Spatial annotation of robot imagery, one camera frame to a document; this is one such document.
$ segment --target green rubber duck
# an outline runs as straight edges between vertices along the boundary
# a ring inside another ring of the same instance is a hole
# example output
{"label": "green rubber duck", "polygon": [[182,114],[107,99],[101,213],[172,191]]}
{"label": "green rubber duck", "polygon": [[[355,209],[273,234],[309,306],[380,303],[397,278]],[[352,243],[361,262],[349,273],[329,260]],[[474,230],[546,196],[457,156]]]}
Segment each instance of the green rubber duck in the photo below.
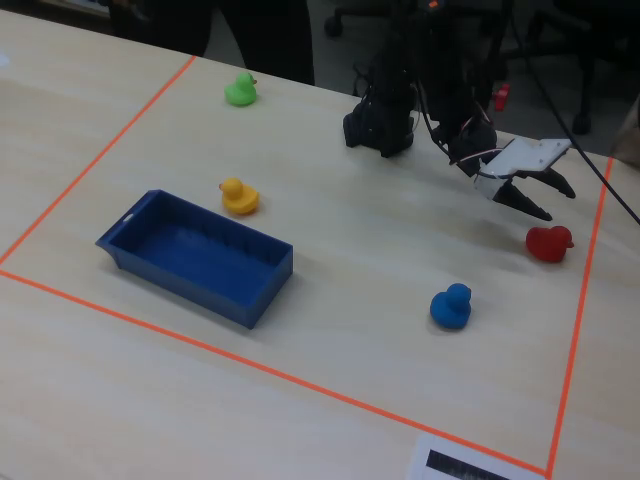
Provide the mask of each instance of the green rubber duck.
{"label": "green rubber duck", "polygon": [[224,96],[231,105],[244,107],[256,101],[256,80],[250,73],[241,73],[236,82],[224,87]]}

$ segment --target person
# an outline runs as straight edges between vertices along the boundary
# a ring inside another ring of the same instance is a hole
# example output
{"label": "person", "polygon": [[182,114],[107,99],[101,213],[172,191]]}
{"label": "person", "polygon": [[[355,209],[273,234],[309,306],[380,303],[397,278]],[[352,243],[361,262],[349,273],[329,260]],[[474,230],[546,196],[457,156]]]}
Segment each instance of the person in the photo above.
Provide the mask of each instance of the person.
{"label": "person", "polygon": [[314,84],[306,0],[111,0],[116,35],[203,56],[219,7],[249,70]]}

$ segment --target yellow rubber duck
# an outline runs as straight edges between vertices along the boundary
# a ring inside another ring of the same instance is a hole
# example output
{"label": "yellow rubber duck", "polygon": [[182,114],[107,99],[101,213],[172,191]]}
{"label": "yellow rubber duck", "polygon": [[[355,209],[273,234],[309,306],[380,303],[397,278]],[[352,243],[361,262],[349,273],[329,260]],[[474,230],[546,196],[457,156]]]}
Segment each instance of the yellow rubber duck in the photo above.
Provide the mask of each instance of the yellow rubber duck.
{"label": "yellow rubber duck", "polygon": [[258,208],[260,194],[237,178],[227,178],[220,184],[220,190],[223,205],[232,213],[246,215]]}

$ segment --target white paper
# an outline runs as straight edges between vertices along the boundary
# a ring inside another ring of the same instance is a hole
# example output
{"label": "white paper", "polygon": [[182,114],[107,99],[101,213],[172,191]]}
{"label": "white paper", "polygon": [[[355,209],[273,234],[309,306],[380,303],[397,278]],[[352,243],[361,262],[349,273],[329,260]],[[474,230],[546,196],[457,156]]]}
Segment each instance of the white paper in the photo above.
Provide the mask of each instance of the white paper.
{"label": "white paper", "polygon": [[[508,480],[544,480],[541,475],[428,433],[418,438],[406,480],[453,480],[456,478],[427,467],[431,450]],[[465,480],[476,479],[473,476],[466,476]]]}

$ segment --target rubber duck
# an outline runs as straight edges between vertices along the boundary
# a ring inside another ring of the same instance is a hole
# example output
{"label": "rubber duck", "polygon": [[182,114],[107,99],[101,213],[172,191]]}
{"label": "rubber duck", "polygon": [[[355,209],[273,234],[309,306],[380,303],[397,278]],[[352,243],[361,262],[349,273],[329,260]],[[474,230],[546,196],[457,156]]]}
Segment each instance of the rubber duck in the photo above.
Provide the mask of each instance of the rubber duck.
{"label": "rubber duck", "polygon": [[224,96],[231,105],[245,107],[251,105],[258,98],[256,87],[258,83],[250,73],[241,73],[235,83],[224,87]]}
{"label": "rubber duck", "polygon": [[227,210],[238,215],[246,215],[258,208],[260,194],[237,178],[227,178],[220,184],[222,204]]}
{"label": "rubber duck", "polygon": [[471,316],[471,289],[454,283],[446,292],[440,292],[431,301],[431,317],[443,328],[460,330]]}
{"label": "rubber duck", "polygon": [[573,241],[568,228],[533,227],[527,233],[526,245],[538,260],[559,263],[567,253],[567,248],[573,248]]}

